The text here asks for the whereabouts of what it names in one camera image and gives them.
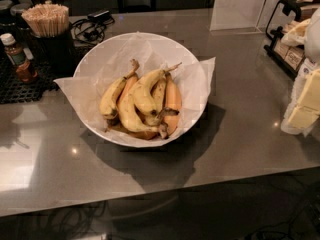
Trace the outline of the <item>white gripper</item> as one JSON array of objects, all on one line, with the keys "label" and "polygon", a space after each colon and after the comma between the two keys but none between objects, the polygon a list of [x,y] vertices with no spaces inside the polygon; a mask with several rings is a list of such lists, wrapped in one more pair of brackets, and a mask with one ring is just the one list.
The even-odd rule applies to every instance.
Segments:
[{"label": "white gripper", "polygon": [[[305,56],[315,63],[320,62],[320,8],[312,15],[305,35]],[[319,112],[308,107],[295,107],[288,124],[298,129],[310,127],[319,117]]]}]

